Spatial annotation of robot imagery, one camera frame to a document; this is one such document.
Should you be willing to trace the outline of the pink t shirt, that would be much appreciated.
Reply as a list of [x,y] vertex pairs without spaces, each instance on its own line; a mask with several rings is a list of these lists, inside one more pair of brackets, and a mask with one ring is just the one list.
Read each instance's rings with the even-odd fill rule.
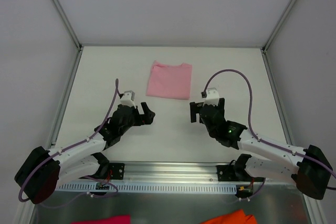
[[191,92],[192,65],[165,65],[155,61],[150,70],[146,95],[188,100]]

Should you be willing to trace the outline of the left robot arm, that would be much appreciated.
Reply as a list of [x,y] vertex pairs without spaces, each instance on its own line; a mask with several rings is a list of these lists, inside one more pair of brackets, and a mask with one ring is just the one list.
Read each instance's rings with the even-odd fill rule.
[[48,150],[34,148],[14,177],[20,187],[19,201],[39,204],[72,180],[105,177],[109,160],[102,151],[117,144],[130,128],[153,123],[155,113],[145,102],[141,107],[143,113],[137,106],[119,104],[112,116],[95,128],[93,136],[75,144]]

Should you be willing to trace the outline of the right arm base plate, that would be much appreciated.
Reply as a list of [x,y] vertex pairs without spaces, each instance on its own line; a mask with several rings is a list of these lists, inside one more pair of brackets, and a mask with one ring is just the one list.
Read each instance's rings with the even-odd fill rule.
[[219,182],[263,182],[262,177],[252,177],[245,171],[247,160],[238,159],[238,163],[230,162],[225,165],[216,165],[216,174]]

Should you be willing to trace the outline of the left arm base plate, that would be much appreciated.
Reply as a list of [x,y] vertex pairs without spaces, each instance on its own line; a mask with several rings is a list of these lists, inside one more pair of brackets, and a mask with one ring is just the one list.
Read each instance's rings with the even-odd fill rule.
[[125,163],[109,163],[106,180],[123,180]]

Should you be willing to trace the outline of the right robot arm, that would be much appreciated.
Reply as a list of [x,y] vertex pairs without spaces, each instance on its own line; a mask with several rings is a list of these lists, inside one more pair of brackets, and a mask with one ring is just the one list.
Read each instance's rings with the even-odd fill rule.
[[271,178],[293,184],[304,195],[322,200],[334,173],[323,151],[263,139],[240,123],[226,120],[225,100],[218,105],[191,102],[191,122],[204,124],[209,136],[222,146],[242,151],[233,167],[237,180]]

